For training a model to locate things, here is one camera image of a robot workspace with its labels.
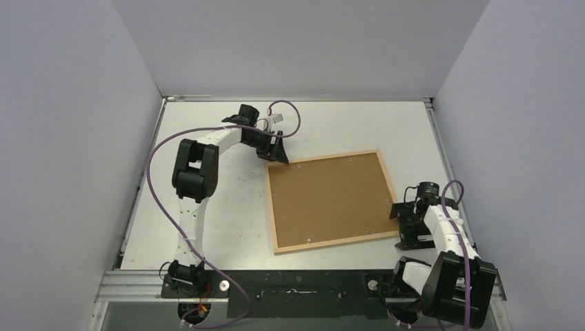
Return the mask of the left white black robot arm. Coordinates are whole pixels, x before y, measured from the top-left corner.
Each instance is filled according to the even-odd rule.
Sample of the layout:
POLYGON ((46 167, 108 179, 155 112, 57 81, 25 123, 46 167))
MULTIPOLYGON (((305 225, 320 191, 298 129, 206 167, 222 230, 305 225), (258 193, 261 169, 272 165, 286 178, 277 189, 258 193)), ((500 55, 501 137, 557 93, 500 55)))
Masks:
POLYGON ((283 143, 286 134, 274 129, 283 120, 283 115, 272 109, 261 117, 256 108, 242 104, 237 114, 223 119, 221 126, 201 128, 202 137, 179 142, 171 176, 179 201, 179 220, 172 224, 179 234, 165 278, 169 288, 189 297, 208 289, 203 231, 206 208, 219 183, 219 158, 229 148, 243 144, 254 148, 260 159, 287 164, 283 143))

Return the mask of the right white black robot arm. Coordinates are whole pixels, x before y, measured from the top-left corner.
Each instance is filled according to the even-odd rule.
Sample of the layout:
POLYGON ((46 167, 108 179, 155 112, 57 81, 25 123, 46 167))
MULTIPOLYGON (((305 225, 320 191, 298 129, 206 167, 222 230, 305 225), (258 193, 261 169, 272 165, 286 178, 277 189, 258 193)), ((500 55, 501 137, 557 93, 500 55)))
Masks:
POLYGON ((437 183, 422 181, 415 198, 392 206, 390 217, 399 224, 401 251, 434 248, 428 263, 401 257, 390 276, 389 294, 412 297, 412 303, 388 304, 391 317, 409 328, 420 317, 464 330, 480 329, 486 320, 497 268, 484 261, 464 230, 459 201, 446 197, 437 183))

